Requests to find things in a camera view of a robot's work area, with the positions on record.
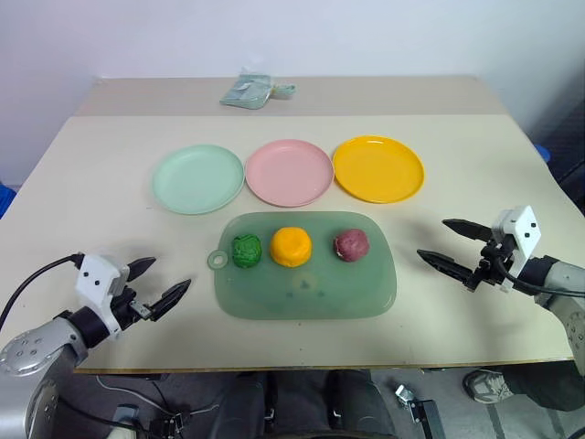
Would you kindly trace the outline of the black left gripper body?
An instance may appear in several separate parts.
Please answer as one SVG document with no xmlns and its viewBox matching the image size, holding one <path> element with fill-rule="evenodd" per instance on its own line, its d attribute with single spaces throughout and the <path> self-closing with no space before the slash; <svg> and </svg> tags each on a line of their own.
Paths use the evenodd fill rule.
<svg viewBox="0 0 585 439">
<path fill-rule="evenodd" d="M 139 320 L 148 320 L 153 312 L 136 300 L 136 292 L 124 286 L 122 293 L 114 296 L 110 309 L 121 330 L 126 330 Z"/>
</svg>

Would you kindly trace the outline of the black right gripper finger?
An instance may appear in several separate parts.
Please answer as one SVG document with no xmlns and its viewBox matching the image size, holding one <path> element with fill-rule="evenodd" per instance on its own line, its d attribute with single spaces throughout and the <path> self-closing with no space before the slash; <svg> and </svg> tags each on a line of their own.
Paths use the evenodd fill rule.
<svg viewBox="0 0 585 439">
<path fill-rule="evenodd" d="M 442 224 L 457 234 L 474 241 L 489 242 L 493 238 L 490 228 L 466 219 L 444 219 Z"/>
<path fill-rule="evenodd" d="M 473 281 L 473 271 L 457 263 L 453 258 L 441 253 L 417 250 L 417 254 L 436 271 L 443 273 L 463 284 L 467 289 L 476 289 Z"/>
</svg>

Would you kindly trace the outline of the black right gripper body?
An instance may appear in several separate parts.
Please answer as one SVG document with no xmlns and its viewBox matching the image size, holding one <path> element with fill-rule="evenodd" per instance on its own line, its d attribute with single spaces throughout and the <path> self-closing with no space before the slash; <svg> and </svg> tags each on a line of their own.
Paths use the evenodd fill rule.
<svg viewBox="0 0 585 439">
<path fill-rule="evenodd" d="M 492 238 L 481 249 L 480 261 L 471 276 L 464 282 L 464 286 L 474 292 L 481 282 L 497 285 L 502 284 L 514 261 L 513 251 L 516 249 L 516 240 L 512 235 L 505 235 L 501 242 Z"/>
</svg>

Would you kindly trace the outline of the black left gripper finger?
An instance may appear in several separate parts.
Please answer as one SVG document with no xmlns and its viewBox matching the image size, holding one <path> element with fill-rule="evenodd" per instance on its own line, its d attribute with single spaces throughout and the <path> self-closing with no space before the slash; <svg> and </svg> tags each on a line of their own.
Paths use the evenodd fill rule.
<svg viewBox="0 0 585 439">
<path fill-rule="evenodd" d="M 128 263 L 127 283 L 143 275 L 155 262 L 155 257 L 143 257 Z"/>
<path fill-rule="evenodd" d="M 166 290 L 162 294 L 161 298 L 150 306 L 151 314 L 149 319 L 151 321 L 158 321 L 162 316 L 164 316 L 168 311 L 170 311 L 178 304 L 190 285 L 191 280 L 186 279 L 183 282 L 175 284 Z"/>
</svg>

